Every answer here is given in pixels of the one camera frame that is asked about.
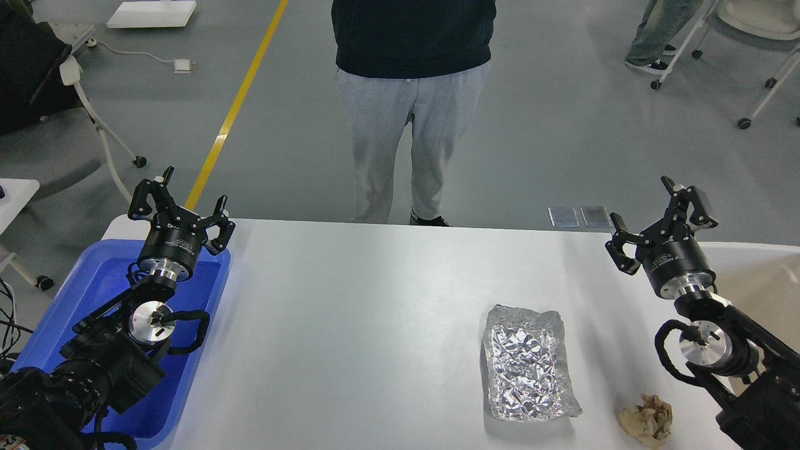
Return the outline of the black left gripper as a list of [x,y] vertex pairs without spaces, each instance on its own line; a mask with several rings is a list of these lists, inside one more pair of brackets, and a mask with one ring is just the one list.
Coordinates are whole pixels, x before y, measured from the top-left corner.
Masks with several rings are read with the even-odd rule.
[[[212,214],[200,217],[180,212],[168,191],[174,166],[168,166],[161,177],[143,179],[134,189],[127,216],[134,221],[148,221],[149,232],[137,259],[138,269],[149,274],[156,271],[173,273],[173,280],[188,280],[194,274],[202,248],[216,256],[228,248],[236,224],[226,212],[227,196],[220,196]],[[209,238],[208,230],[217,228],[217,236]]]

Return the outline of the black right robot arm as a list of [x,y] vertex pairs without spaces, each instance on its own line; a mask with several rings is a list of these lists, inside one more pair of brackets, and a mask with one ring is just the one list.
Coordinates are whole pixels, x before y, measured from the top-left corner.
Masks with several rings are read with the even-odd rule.
[[638,233],[609,214],[605,247],[618,271],[643,269],[659,298],[680,319],[658,329],[654,347],[674,379],[703,388],[720,406],[716,422],[743,449],[799,446],[797,351],[731,304],[714,296],[716,274],[695,233],[715,228],[704,193],[663,176],[669,194],[663,217]]

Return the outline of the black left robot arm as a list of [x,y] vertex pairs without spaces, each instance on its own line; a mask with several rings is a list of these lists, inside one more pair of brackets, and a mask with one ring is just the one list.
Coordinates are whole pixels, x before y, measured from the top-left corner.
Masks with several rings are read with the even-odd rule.
[[235,224],[220,196],[208,217],[178,206],[168,191],[174,168],[138,183],[128,218],[149,223],[129,287],[72,326],[51,372],[23,367],[2,377],[3,449],[135,449],[132,436],[103,432],[110,409],[125,413],[165,377],[164,356],[202,347],[211,314],[168,306],[178,284],[191,279],[202,250],[226,250]]

